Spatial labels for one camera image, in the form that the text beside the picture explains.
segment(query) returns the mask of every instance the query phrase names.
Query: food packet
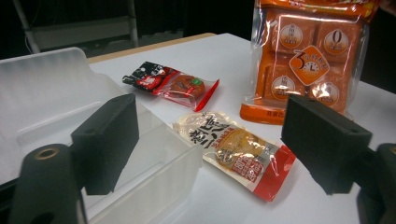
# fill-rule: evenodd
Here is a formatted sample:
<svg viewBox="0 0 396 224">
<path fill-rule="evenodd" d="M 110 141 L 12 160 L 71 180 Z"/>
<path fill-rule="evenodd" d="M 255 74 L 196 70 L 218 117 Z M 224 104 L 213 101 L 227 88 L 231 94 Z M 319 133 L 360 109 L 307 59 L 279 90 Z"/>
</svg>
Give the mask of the food packet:
<svg viewBox="0 0 396 224">
<path fill-rule="evenodd" d="M 224 113 L 194 113 L 173 128 L 204 148 L 204 160 L 237 180 L 255 195 L 271 202 L 295 160 L 284 145 L 276 145 L 246 131 Z"/>
<path fill-rule="evenodd" d="M 219 85 L 219 80 L 203 80 L 174 68 L 150 62 L 143 63 L 130 76 L 123 77 L 122 82 L 189 106 L 195 112 L 205 107 Z"/>
<path fill-rule="evenodd" d="M 282 124 L 289 94 L 317 99 L 342 115 L 361 77 L 378 0 L 256 0 L 251 91 L 240 116 Z"/>
</svg>

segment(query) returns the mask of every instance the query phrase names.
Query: label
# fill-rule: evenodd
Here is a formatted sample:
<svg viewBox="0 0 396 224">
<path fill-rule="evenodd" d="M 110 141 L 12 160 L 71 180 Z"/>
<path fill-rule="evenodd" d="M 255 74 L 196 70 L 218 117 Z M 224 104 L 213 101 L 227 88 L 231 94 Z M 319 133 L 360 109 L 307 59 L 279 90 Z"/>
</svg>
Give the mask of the label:
<svg viewBox="0 0 396 224">
<path fill-rule="evenodd" d="M 343 53 L 348 48 L 349 41 L 347 35 L 337 29 L 326 35 L 323 45 L 330 54 L 336 55 Z"/>
<path fill-rule="evenodd" d="M 311 45 L 294 52 L 296 55 L 291 58 L 289 65 L 305 86 L 310 86 L 329 72 L 329 63 L 317 47 Z"/>
<path fill-rule="evenodd" d="M 339 90 L 331 82 L 316 85 L 312 88 L 312 94 L 325 105 L 334 105 L 339 98 Z"/>
<path fill-rule="evenodd" d="M 189 89 L 186 90 L 186 93 L 184 93 L 184 95 L 185 95 L 186 97 L 189 97 L 189 96 L 191 96 L 191 93 L 192 93 L 194 90 L 195 90 L 194 87 L 189 87 Z"/>
<path fill-rule="evenodd" d="M 240 156 L 233 164 L 234 171 L 251 182 L 256 182 L 264 170 L 262 163 L 252 157 Z"/>
<path fill-rule="evenodd" d="M 272 94 L 276 99 L 286 100 L 295 90 L 294 82 L 287 76 L 278 77 L 272 84 Z"/>
<path fill-rule="evenodd" d="M 202 84 L 202 81 L 199 78 L 195 78 L 191 81 L 192 84 L 194 84 L 195 86 L 199 86 Z"/>
<path fill-rule="evenodd" d="M 161 84 L 162 80 L 163 79 L 161 77 L 146 75 L 142 77 L 142 79 L 137 80 L 136 84 L 143 86 L 148 90 L 152 90 L 155 87 L 157 87 L 159 84 Z"/>
<path fill-rule="evenodd" d="M 234 130 L 234 126 L 218 122 L 215 116 L 203 114 L 203 125 L 189 132 L 189 139 L 203 148 L 216 148 L 228 133 Z"/>
<path fill-rule="evenodd" d="M 286 25 L 279 33 L 279 40 L 285 48 L 295 49 L 303 41 L 303 32 L 295 24 Z"/>
</svg>

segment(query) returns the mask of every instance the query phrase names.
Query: clear plastic container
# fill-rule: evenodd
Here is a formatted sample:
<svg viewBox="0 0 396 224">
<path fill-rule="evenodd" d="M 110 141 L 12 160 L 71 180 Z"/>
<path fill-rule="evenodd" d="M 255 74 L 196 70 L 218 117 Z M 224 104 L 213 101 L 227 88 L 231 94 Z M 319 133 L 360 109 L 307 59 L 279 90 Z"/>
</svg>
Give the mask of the clear plastic container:
<svg viewBox="0 0 396 224">
<path fill-rule="evenodd" d="M 18 177 L 21 161 L 44 145 L 71 145 L 70 133 L 124 92 L 95 74 L 77 48 L 0 61 L 0 184 Z M 184 201 L 203 150 L 192 147 L 136 102 L 140 138 L 114 192 L 87 196 L 90 223 L 148 223 Z"/>
</svg>

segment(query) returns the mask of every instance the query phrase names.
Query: screw hole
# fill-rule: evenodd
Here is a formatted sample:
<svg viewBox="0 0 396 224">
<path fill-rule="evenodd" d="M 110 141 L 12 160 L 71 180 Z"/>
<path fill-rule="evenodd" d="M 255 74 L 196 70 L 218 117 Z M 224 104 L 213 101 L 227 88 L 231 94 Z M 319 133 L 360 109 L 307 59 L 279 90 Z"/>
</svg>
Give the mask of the screw hole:
<svg viewBox="0 0 396 224">
<path fill-rule="evenodd" d="M 59 153 L 58 148 L 55 147 L 45 148 L 35 154 L 35 159 L 40 161 L 46 160 L 54 157 L 58 153 Z"/>
</svg>

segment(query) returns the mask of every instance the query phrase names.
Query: snack package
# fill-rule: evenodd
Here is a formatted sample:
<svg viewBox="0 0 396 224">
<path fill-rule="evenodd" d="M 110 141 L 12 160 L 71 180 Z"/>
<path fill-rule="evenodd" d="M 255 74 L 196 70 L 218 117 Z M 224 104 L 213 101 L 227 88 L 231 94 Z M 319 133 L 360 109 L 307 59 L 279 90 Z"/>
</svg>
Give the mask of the snack package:
<svg viewBox="0 0 396 224">
<path fill-rule="evenodd" d="M 207 81 L 156 63 L 143 63 L 122 82 L 200 111 L 209 101 L 217 81 Z"/>
<path fill-rule="evenodd" d="M 194 113 L 173 125 L 183 138 L 204 148 L 204 160 L 271 202 L 294 163 L 286 146 L 261 139 L 238 127 L 225 114 Z"/>
<path fill-rule="evenodd" d="M 251 92 L 240 116 L 282 124 L 289 94 L 349 116 L 377 0 L 256 0 Z"/>
</svg>

